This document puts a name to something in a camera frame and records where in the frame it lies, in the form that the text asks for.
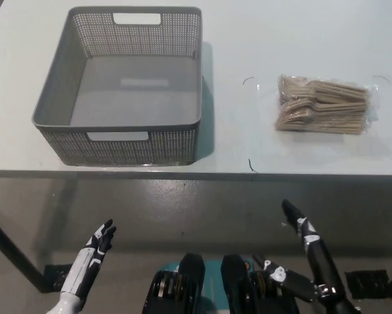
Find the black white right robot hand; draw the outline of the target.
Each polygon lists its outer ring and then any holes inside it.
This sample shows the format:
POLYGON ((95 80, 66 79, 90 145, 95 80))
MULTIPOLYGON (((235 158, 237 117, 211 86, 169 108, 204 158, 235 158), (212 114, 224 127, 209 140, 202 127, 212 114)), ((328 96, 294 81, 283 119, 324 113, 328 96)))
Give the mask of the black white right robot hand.
POLYGON ((317 230, 309 218, 289 200, 282 201, 287 222, 300 238, 313 279, 291 271, 262 256, 254 255, 262 273, 278 287, 304 300, 318 301, 326 309, 335 307, 346 299, 346 291, 336 265, 317 230))

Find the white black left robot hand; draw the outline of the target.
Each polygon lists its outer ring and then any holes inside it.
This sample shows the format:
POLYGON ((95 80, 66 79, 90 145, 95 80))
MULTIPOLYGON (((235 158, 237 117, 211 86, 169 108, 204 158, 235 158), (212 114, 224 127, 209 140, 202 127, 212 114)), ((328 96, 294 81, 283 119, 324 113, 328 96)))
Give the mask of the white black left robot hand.
POLYGON ((103 223, 79 251, 62 286, 62 292, 68 292, 84 301, 94 284, 99 269, 116 232, 113 220, 103 223))

